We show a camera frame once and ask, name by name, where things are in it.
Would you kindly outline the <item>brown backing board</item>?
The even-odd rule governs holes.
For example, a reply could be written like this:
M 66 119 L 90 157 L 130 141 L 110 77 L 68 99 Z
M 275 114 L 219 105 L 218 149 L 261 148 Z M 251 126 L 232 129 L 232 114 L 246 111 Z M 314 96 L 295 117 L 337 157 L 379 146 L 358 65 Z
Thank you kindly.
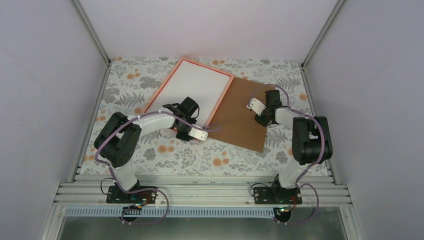
M 255 121 L 256 113 L 248 110 L 247 105 L 252 97 L 264 103 L 265 91 L 273 89 L 259 82 L 234 78 L 210 122 L 220 125 L 220 130 L 209 133 L 208 137 L 262 153 L 267 128 Z

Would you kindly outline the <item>landscape photo print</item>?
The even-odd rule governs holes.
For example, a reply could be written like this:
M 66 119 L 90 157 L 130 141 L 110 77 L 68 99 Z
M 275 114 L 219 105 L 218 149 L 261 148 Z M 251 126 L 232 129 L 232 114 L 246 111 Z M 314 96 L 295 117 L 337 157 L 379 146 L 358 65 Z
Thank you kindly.
M 231 73 L 182 57 L 146 103 L 144 112 L 181 103 L 190 97 L 199 105 L 197 124 L 205 127 L 212 121 L 234 78 Z

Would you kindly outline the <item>red picture frame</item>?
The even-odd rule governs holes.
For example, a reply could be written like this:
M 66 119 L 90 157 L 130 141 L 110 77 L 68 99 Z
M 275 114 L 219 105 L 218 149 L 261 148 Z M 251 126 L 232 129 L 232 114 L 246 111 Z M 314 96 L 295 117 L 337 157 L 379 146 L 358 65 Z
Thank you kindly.
M 181 58 L 144 108 L 138 121 L 141 136 L 174 129 L 185 141 L 205 141 L 206 129 L 223 100 L 234 75 Z

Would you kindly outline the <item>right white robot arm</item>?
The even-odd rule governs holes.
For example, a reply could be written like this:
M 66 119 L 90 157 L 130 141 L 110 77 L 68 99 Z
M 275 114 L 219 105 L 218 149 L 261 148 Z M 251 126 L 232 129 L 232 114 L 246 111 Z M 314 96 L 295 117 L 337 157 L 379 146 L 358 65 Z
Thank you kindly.
M 291 127 L 291 151 L 293 160 L 277 176 L 270 187 L 274 202 L 284 203 L 290 190 L 299 189 L 300 180 L 315 166 L 333 155 L 328 120 L 325 116 L 312 116 L 290 106 L 283 105 L 279 90 L 265 92 L 265 103 L 252 97 L 247 107 L 255 112 L 255 121 L 263 127 L 282 125 Z

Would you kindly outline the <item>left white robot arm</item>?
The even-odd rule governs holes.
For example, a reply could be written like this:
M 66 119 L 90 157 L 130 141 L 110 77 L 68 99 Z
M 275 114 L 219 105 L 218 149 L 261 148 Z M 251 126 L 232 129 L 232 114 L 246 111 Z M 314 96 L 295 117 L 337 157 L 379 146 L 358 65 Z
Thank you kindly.
M 182 141 L 205 140 L 207 132 L 196 126 L 199 105 L 190 97 L 181 103 L 163 105 L 159 110 L 133 118 L 114 113 L 94 141 L 94 159 L 105 164 L 119 190 L 119 196 L 131 203 L 139 197 L 139 181 L 133 172 L 131 158 L 141 136 L 162 130 L 176 131 Z

